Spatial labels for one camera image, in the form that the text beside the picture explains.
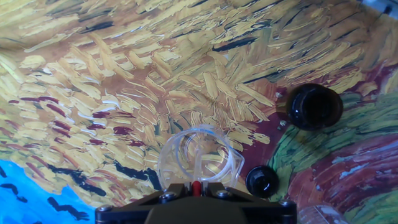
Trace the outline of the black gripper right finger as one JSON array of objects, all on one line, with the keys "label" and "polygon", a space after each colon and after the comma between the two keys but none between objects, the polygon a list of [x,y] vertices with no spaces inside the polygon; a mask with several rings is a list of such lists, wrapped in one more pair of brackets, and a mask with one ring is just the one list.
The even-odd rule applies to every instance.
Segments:
[{"label": "black gripper right finger", "polygon": [[204,209],[231,223],[296,224],[297,205],[291,200],[270,202],[219,182],[202,182],[201,198]]}]

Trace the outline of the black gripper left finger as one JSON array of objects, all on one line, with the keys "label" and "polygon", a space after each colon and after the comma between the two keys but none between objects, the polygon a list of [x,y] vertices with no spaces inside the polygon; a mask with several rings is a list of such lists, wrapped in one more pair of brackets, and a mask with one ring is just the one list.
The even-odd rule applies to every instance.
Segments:
[{"label": "black gripper left finger", "polygon": [[95,210],[96,224],[145,223],[150,211],[158,205],[192,196],[192,183],[170,184],[165,190],[156,191],[122,207],[102,205]]}]

